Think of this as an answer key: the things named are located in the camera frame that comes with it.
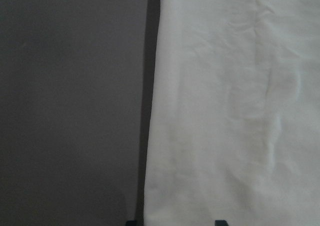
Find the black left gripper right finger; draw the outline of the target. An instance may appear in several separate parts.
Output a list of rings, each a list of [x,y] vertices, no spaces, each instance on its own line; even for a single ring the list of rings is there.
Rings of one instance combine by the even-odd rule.
[[[228,222],[224,219],[218,219],[214,221],[215,226],[228,226]]]

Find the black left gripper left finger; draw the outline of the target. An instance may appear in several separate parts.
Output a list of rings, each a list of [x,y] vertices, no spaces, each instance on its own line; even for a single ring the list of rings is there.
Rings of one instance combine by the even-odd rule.
[[[138,226],[138,221],[137,220],[128,220],[126,222],[126,226]]]

